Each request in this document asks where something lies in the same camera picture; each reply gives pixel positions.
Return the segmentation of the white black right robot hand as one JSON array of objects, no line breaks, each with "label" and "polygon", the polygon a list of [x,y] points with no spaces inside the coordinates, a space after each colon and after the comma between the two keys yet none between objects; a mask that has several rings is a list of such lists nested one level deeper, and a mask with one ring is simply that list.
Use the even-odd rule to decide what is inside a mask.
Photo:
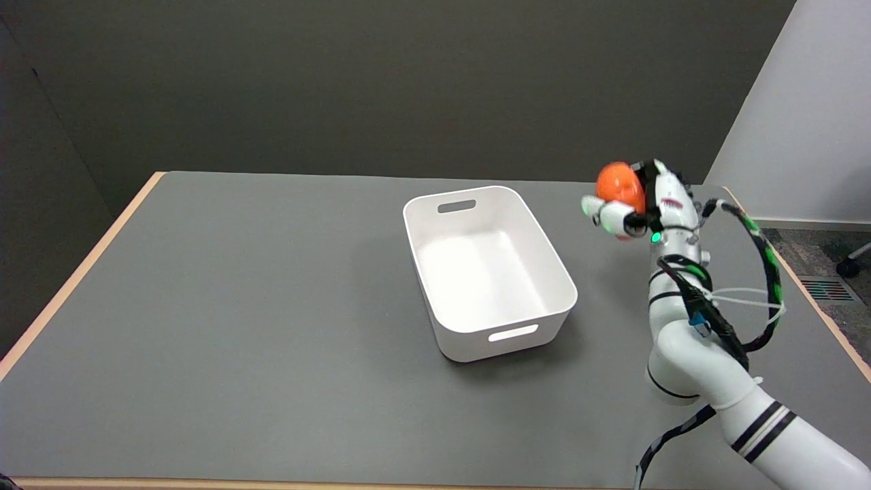
[{"label": "white black right robot hand", "polygon": [[582,196],[581,208],[594,226],[619,241],[653,233],[651,241],[657,242],[668,230],[699,227],[689,187],[659,159],[610,162],[598,174],[595,193]]}]

